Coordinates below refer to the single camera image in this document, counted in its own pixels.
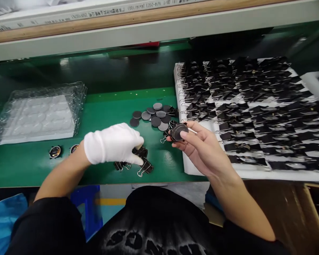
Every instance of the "white foam tray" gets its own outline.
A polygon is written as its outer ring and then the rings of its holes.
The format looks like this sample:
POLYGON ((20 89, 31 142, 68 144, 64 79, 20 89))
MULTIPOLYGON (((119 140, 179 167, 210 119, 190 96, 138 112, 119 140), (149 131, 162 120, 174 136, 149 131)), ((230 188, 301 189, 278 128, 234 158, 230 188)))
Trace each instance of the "white foam tray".
POLYGON ((64 95, 17 100, 0 144, 72 137, 75 124, 64 95))
MULTIPOLYGON (((181 88, 178 87, 179 81, 178 81, 178 68, 182 66, 183 63, 176 63, 174 68, 174 78, 175 78, 175 91, 176 91, 176 98, 177 98, 177 106, 179 111, 179 119, 180 122, 186 118, 185 113, 181 113, 182 111, 185 111, 187 106, 186 104, 183 104, 182 101, 184 100, 184 96, 182 93, 180 93, 181 88)), ((297 76, 297 73, 292 69, 289 68, 288 71, 292 73, 291 77, 297 76)), ((313 84, 306 84, 303 81, 300 81, 304 85, 304 89, 302 91, 308 90, 309 87, 310 91, 318 98, 319 95, 317 92, 319 92, 319 88, 314 88, 313 84)), ((240 97, 236 97, 235 99, 231 101, 218 101, 218 103, 221 105, 223 103, 231 103, 231 102, 237 102, 237 103, 244 103, 244 101, 240 97)), ((258 105, 262 106, 277 106, 281 105, 277 102, 269 102, 264 101, 262 103, 249 103, 250 107, 255 107, 258 105)), ((215 132, 219 130, 219 127, 217 124, 215 124, 212 120, 210 121, 201 121, 200 125, 207 128, 208 130, 215 132)), ((219 141, 221 141, 220 135, 215 134, 219 141)), ((260 156, 255 153, 243 153, 241 154, 243 156, 260 156)), ((309 156, 319 156, 319 152, 308 152, 307 155, 309 156)), ((272 160, 272 161, 287 161, 288 158, 285 157, 277 157, 277 156, 267 156, 266 159, 272 160)), ((203 175, 201 174, 197 168, 193 165, 193 163, 190 161, 190 159, 183 153, 183 165, 184 165, 184 172, 189 175, 203 175)), ((269 166, 268 167, 262 167, 262 166, 255 166, 255 165, 249 165, 249 164, 233 164, 234 169, 239 174, 239 176, 243 179, 272 179, 272 180, 291 180, 291 181, 319 181, 319 171, 305 171, 305 170, 299 170, 299 171, 287 171, 287 170, 272 170, 269 166)))

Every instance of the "white shelf edge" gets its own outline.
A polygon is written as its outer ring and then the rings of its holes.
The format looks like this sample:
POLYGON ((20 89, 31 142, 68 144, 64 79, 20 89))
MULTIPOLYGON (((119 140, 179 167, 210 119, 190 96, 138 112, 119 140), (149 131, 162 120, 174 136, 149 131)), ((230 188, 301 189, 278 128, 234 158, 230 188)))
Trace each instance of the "white shelf edge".
POLYGON ((0 43, 0 61, 275 27, 319 20, 319 0, 298 0, 233 11, 0 43))

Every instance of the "circular component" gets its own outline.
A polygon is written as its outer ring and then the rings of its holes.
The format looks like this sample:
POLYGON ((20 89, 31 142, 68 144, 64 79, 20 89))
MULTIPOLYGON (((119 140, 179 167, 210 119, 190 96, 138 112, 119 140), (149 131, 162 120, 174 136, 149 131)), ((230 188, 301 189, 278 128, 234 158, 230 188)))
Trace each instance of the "circular component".
POLYGON ((163 106, 163 109, 162 109, 162 110, 165 111, 166 113, 169 113, 169 112, 170 112, 170 109, 171 109, 171 106, 169 106, 169 105, 166 104, 166 105, 163 106))
POLYGON ((135 111, 133 114, 132 114, 132 117, 134 117, 135 119, 140 119, 142 117, 142 112, 140 111, 135 111))
POLYGON ((52 149, 49 151, 49 155, 51 158, 57 158, 60 156, 61 148, 60 146, 52 147, 52 149))
POLYGON ((150 118, 151 118, 151 114, 148 113, 147 111, 142 113, 142 119, 143 120, 150 120, 150 118))
POLYGON ((148 108, 146 109, 146 111, 147 111, 149 114, 151 114, 151 115, 153 115, 153 114, 156 113, 156 110, 155 110, 154 108, 152 108, 152 107, 148 107, 148 108))
POLYGON ((164 111, 158 111, 156 112, 156 116, 159 117, 159 118, 164 118, 166 116, 166 112, 164 111))
POLYGON ((159 127, 161 124, 161 119, 159 117, 152 117, 151 118, 151 125, 154 126, 155 128, 159 127))
POLYGON ((155 110, 161 110, 162 109, 162 104, 161 103, 154 103, 153 108, 155 110))
POLYGON ((72 154, 77 148, 78 148, 79 144, 75 144, 71 147, 70 153, 72 154))
POLYGON ((158 126, 158 129, 161 130, 161 131, 166 131, 166 130, 168 129, 168 124, 162 122, 162 123, 158 126))
POLYGON ((172 129, 171 138, 176 142, 182 141, 183 138, 180 135, 181 131, 189 132, 189 129, 184 124, 178 124, 176 127, 172 129))
POLYGON ((170 115, 166 115, 164 118, 161 119, 161 121, 163 123, 169 123, 171 121, 171 116, 170 115))
POLYGON ((139 125, 139 119, 135 119, 135 118, 132 118, 131 120, 130 120, 130 126, 132 126, 132 127, 137 127, 139 125))

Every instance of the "white glove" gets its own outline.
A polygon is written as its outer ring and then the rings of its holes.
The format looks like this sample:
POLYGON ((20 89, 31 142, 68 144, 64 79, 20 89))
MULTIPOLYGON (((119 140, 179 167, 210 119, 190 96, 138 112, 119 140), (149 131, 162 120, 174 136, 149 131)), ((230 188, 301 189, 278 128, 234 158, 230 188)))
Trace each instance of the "white glove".
POLYGON ((143 165, 143 160, 132 153, 134 147, 143 143, 139 132, 126 123, 90 132, 84 137, 86 157, 94 165, 114 161, 143 165))

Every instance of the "white tray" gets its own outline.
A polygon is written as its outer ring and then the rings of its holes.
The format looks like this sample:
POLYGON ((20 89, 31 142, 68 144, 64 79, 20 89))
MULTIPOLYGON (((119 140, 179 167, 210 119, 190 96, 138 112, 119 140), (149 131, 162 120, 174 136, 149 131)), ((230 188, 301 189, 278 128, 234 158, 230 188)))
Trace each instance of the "white tray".
MULTIPOLYGON (((184 96, 180 94, 181 88, 179 88, 177 85, 179 84, 178 81, 178 68, 182 66, 183 63, 176 63, 174 68, 174 78, 175 78, 175 91, 176 91, 176 98, 177 98, 177 106, 179 111, 179 119, 180 122, 186 118, 185 113, 181 113, 181 111, 186 110, 186 105, 182 104, 182 100, 184 99, 184 96)), ((297 76, 297 73, 292 69, 289 68, 288 71, 292 73, 291 77, 297 76)), ((300 81, 299 83, 302 83, 304 85, 304 89, 302 91, 308 90, 309 84, 305 84, 303 81, 300 81)), ((316 97, 319 97, 319 95, 316 94, 316 92, 319 91, 319 89, 315 89, 312 87, 311 92, 314 93, 316 97)), ((218 103, 230 103, 232 101, 218 101, 218 103)), ((257 105, 262 106, 277 106, 279 103, 277 102, 269 102, 269 103, 249 103, 250 107, 255 107, 257 105)), ((219 127, 217 124, 213 123, 213 121, 201 121, 200 124, 207 128, 208 130, 215 132, 219 130, 219 127)), ((215 134, 219 141, 221 141, 221 138, 219 134, 215 134)), ((307 152, 306 153, 309 156, 319 156, 319 152, 307 152)), ((254 156, 254 153, 243 153, 241 154, 243 156, 254 156)), ((270 160, 276 160, 276 156, 268 156, 266 159, 270 160)), ((189 175, 203 175, 201 174, 197 168, 193 165, 193 163, 190 161, 190 159, 183 153, 183 164, 184 164, 184 172, 189 175)), ((240 175, 243 179, 273 179, 273 180, 291 180, 291 181, 319 181, 319 171, 305 171, 305 170, 299 170, 299 171, 288 171, 288 170, 272 170, 269 166, 268 167, 261 167, 261 166, 255 166, 255 165, 249 165, 249 164, 233 164, 234 169, 236 172, 240 175)))

